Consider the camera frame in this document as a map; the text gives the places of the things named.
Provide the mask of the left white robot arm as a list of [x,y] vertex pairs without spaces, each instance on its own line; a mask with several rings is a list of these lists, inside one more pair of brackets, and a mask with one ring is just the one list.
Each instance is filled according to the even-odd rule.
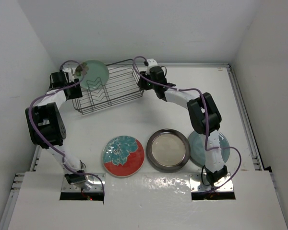
[[67,100],[83,96],[79,79],[70,80],[64,71],[50,75],[50,86],[38,103],[26,108],[30,138],[33,144],[47,150],[60,164],[68,184],[80,186],[86,182],[85,165],[68,153],[63,145],[67,136],[59,108]]

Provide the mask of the mint green flower plate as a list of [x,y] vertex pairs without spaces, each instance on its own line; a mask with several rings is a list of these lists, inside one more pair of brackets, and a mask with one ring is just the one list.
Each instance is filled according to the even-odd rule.
[[87,60],[78,65],[74,72],[75,78],[84,77],[80,86],[86,90],[96,90],[102,88],[109,80],[109,70],[107,66],[98,60]]

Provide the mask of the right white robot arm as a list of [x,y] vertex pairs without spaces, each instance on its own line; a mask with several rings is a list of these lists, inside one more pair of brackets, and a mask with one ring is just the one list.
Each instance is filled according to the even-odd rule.
[[160,66],[148,71],[136,70],[140,76],[138,86],[141,90],[154,90],[163,101],[186,108],[191,125],[196,133],[204,135],[206,179],[211,186],[228,173],[222,158],[219,141],[219,129],[222,117],[209,93],[199,89],[178,89],[175,84],[167,82],[165,73]]

